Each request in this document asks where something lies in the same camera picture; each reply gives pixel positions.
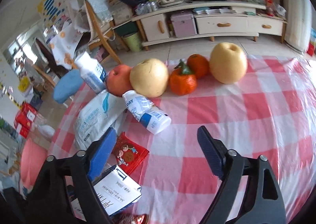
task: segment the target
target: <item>metal screw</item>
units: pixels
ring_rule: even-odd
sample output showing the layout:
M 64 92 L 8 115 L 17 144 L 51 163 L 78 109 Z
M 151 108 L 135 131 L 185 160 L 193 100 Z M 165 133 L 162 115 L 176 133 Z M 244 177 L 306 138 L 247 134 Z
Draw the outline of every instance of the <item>metal screw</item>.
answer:
M 230 156 L 237 156 L 237 152 L 235 150 L 233 150 L 233 149 L 228 150 L 228 154 Z
M 50 156 L 48 156 L 48 157 L 46 158 L 46 161 L 51 162 L 51 161 L 53 161 L 54 158 L 55 158 L 55 157 L 54 157 L 53 155 L 50 155 Z
M 77 152 L 77 156 L 79 156 L 79 157 L 83 157 L 83 156 L 85 156 L 85 154 L 86 154 L 86 151 L 84 151 L 84 150 L 80 150 Z
M 267 158 L 267 157 L 265 157 L 263 154 L 262 154 L 262 155 L 260 155 L 260 159 L 261 159 L 261 160 L 263 160 L 264 162 L 266 162 L 266 161 L 268 160 L 268 158 Z

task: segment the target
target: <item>blue gripper pad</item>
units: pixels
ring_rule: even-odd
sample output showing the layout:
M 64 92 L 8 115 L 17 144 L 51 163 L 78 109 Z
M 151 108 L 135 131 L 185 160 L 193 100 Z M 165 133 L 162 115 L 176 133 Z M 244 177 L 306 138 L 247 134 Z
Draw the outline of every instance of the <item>blue gripper pad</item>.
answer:
M 95 178 L 100 176 L 105 163 L 107 162 L 110 154 L 116 143 L 116 132 L 113 128 L 108 128 L 105 134 L 100 138 L 100 140 L 93 142 L 96 144 L 91 152 L 90 158 L 90 168 L 88 172 L 88 178 L 90 181 L 94 181 Z
M 224 166 L 226 162 L 225 153 L 227 148 L 217 139 L 212 138 L 205 126 L 197 130 L 197 141 L 203 151 L 203 154 L 215 176 L 223 178 Z

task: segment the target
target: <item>white bottle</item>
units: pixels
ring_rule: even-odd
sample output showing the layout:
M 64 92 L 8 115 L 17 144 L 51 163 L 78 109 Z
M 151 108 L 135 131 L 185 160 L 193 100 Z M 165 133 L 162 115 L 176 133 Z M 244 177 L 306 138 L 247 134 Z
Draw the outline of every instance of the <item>white bottle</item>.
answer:
M 148 131 L 156 135 L 171 123 L 170 117 L 146 97 L 129 90 L 123 94 L 127 109 Z
M 107 73 L 97 59 L 91 58 L 85 51 L 78 55 L 75 64 L 80 70 L 80 76 L 96 94 L 105 90 Z

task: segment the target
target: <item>white cloth with orange pattern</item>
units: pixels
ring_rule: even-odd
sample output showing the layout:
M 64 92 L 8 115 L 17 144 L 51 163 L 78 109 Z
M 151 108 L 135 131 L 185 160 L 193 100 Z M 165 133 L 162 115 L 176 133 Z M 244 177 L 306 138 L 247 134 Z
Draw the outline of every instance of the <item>white cloth with orange pattern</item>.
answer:
M 62 29 L 49 43 L 57 65 L 71 70 L 71 59 L 74 58 L 76 47 L 83 33 L 74 29 L 73 24 Z

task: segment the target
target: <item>drawer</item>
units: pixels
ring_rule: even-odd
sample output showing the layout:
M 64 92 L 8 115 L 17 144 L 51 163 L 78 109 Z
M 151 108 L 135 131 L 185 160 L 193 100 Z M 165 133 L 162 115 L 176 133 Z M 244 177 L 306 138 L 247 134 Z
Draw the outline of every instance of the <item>drawer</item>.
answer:
M 283 22 L 267 17 L 249 17 L 249 31 L 282 36 Z
M 148 41 L 162 40 L 169 38 L 169 29 L 166 23 L 166 16 L 158 14 L 141 19 Z
M 214 16 L 196 18 L 198 33 L 247 32 L 247 17 Z

